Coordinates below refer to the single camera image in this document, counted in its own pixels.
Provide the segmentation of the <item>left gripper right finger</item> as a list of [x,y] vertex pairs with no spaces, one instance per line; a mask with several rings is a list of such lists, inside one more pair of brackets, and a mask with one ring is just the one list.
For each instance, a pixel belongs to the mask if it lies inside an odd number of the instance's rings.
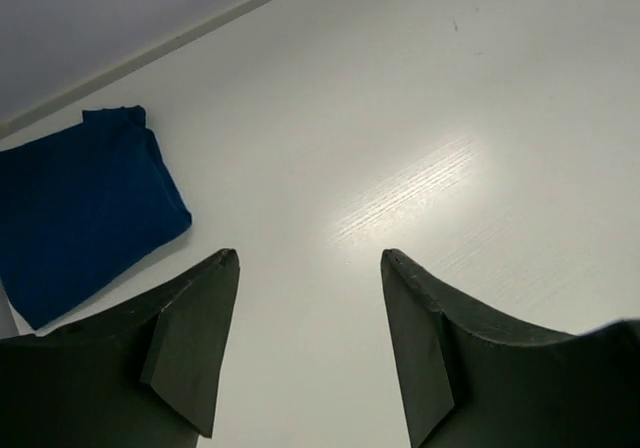
[[439,280],[397,249],[381,276],[414,447],[635,447],[639,324],[543,328]]

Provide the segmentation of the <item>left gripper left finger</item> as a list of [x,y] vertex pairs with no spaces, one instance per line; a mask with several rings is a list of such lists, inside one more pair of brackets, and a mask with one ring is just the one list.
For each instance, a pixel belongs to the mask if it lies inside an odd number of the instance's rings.
[[213,433],[239,257],[47,335],[1,343],[5,447],[193,447]]

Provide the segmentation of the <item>blue mickey mouse t-shirt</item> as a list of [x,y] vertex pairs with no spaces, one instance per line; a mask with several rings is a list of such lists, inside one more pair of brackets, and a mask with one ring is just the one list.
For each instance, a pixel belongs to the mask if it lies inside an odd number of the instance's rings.
[[34,330],[191,225],[141,106],[85,111],[1,153],[1,283]]

